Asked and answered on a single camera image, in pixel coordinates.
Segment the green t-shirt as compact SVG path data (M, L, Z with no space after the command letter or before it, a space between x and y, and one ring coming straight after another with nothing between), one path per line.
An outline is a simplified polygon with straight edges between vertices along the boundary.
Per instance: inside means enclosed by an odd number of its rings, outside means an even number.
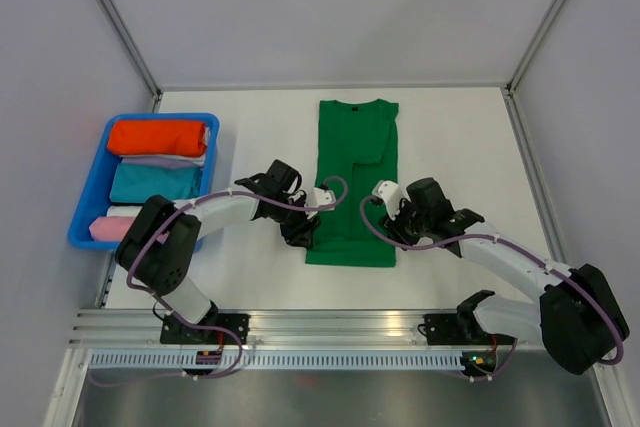
M348 104L319 103L316 181L339 176L329 188L344 201L319 214L321 225L313 235L306 262L313 265L393 268L395 247L376 237L360 216L362 199L381 180L398 180L399 105L377 99Z

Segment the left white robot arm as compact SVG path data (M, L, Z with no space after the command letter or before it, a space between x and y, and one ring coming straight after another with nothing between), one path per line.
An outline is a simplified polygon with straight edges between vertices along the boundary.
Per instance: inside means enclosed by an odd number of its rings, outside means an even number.
M150 197L120 242L116 261L130 288L167 308L161 343L231 342L229 322L219 319L216 304L189 277L197 245L231 225L265 218L279 225L288 245L309 248L320 208L334 200L326 186L302 190L300 173L276 160L266 172L239 179L224 192L186 201Z

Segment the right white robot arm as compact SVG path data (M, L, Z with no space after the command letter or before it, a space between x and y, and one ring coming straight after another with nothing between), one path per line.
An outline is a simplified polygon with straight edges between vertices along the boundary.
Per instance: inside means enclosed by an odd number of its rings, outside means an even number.
M480 290L456 308L456 329L468 344L490 336L543 347L565 371L580 375L624 356L630 329L597 267L544 260L501 234L471 209L455 209L433 178L401 188L391 180L373 189L386 213L380 226L404 250L443 248L486 268L524 295L515 301Z

